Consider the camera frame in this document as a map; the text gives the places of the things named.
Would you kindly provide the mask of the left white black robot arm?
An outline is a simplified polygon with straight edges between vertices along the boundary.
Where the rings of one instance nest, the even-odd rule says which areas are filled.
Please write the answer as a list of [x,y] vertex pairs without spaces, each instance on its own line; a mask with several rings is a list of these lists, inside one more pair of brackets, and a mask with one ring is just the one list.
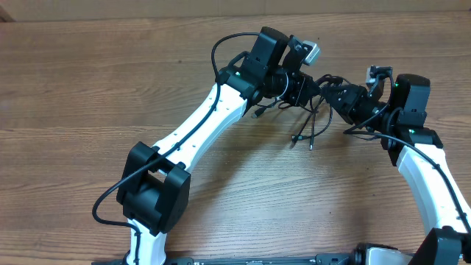
[[130,249],[119,264],[164,264],[167,233],[189,201],[191,173],[216,139],[262,99],[305,106],[318,88],[301,72],[320,55],[318,45],[270,27],[254,33],[254,46],[223,68],[204,102],[170,135],[153,146],[137,143],[121,179],[92,207],[101,224],[128,227]]

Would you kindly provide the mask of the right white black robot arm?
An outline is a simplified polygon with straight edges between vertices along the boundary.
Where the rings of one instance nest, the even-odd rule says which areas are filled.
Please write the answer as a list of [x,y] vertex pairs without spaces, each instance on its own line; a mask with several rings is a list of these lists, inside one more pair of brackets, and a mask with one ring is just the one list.
[[351,264],[469,263],[470,207],[447,167],[437,132],[425,127],[429,79],[371,71],[366,86],[329,82],[321,92],[350,124],[345,134],[366,141],[380,139],[392,165],[406,179],[425,228],[426,237],[413,255],[379,244],[360,244]]

